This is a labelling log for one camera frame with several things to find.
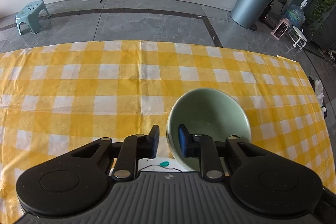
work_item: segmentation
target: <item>gray marble floor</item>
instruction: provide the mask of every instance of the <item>gray marble floor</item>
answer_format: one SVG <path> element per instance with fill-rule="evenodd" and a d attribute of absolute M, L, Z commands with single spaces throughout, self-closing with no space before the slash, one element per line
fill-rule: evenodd
<path fill-rule="evenodd" d="M 336 68 L 322 58 L 313 44 L 306 46 L 308 52 L 299 52 L 291 47 L 292 43 L 288 38 L 276 40 L 271 36 L 271 30 L 259 22 L 257 31 L 247 30 L 231 19 L 230 12 L 204 5 L 177 0 L 100 1 L 66 0 L 47 4 L 49 13 L 54 17 L 40 20 L 42 30 L 35 35 L 26 25 L 22 25 L 21 36 L 18 35 L 16 27 L 4 29 L 15 24 L 15 14 L 0 19 L 0 52 L 68 42 L 120 39 L 214 46 L 213 34 L 209 34 L 209 28 L 202 19 L 206 16 L 223 47 L 281 55 L 299 62 L 307 76 L 322 80 L 328 111 L 326 123 L 336 155 Z M 106 13 L 101 9 L 150 9 L 155 12 Z M 158 10 L 172 12 L 167 15 L 160 14 Z M 185 17 L 181 13 L 199 17 Z"/>
<path fill-rule="evenodd" d="M 102 14 L 94 40 L 121 39 L 214 46 L 200 19 L 143 13 Z"/>

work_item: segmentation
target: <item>electrical outlet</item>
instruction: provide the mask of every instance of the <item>electrical outlet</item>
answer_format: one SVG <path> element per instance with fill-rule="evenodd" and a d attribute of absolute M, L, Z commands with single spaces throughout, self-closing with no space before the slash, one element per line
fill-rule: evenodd
<path fill-rule="evenodd" d="M 287 0 L 278 0 L 282 5 L 286 5 Z"/>

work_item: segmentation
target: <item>plant pot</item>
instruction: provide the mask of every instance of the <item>plant pot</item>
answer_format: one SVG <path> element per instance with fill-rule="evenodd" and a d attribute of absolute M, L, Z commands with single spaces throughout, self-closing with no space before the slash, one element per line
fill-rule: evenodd
<path fill-rule="evenodd" d="M 261 16 L 259 17 L 258 21 L 260 21 L 261 23 L 264 22 L 264 20 L 266 19 L 268 13 L 272 10 L 271 5 L 269 4 L 265 10 L 263 11 L 263 13 L 261 14 Z"/>

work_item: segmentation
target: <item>gray trash can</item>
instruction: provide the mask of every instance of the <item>gray trash can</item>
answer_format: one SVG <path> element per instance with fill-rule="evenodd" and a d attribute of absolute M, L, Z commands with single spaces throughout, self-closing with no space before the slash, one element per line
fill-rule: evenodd
<path fill-rule="evenodd" d="M 238 0 L 231 18 L 240 26 L 251 29 L 271 0 Z"/>

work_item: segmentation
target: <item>green bowl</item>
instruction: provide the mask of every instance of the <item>green bowl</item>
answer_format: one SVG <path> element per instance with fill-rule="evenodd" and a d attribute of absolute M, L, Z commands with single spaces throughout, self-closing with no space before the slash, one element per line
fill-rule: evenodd
<path fill-rule="evenodd" d="M 226 93 L 211 88 L 188 91 L 174 104 L 167 121 L 167 141 L 174 158 L 187 170 L 198 171 L 199 160 L 184 158 L 178 127 L 185 124 L 190 134 L 210 135 L 225 142 L 231 135 L 251 141 L 250 123 L 240 105 Z"/>

